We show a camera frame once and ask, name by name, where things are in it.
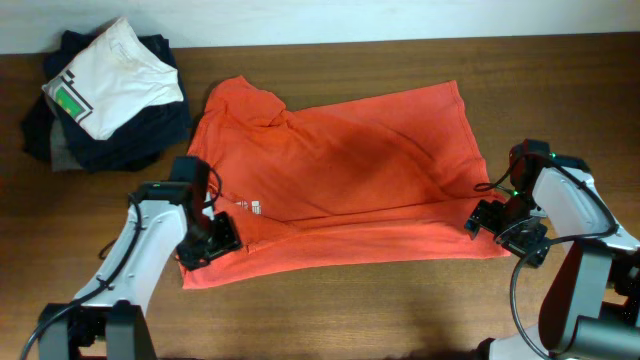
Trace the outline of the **red orange t-shirt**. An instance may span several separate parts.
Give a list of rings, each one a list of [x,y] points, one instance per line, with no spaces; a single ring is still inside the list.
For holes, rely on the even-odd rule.
[[[464,225],[494,192],[453,81],[291,111],[243,77],[206,102],[189,147],[242,248],[183,272],[187,289],[334,265],[504,255]]]

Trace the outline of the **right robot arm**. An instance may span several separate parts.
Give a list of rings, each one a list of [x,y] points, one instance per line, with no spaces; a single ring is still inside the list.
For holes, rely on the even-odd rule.
[[[488,339],[481,359],[636,359],[639,356],[639,241],[598,194],[580,158],[558,155],[526,139],[509,153],[505,202],[482,200],[468,218],[518,256],[509,285],[514,336]],[[525,328],[516,287],[523,268],[540,267],[549,250],[566,256],[540,308]]]

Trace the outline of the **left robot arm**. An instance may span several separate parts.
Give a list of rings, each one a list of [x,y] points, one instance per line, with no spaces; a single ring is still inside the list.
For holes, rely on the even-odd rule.
[[[107,359],[154,359],[145,314],[165,265],[187,271],[241,249],[232,218],[210,192],[220,175],[194,156],[175,159],[165,181],[145,182],[128,196],[126,223],[89,282],[66,304],[49,303],[21,350],[41,359],[81,359],[97,340]]]

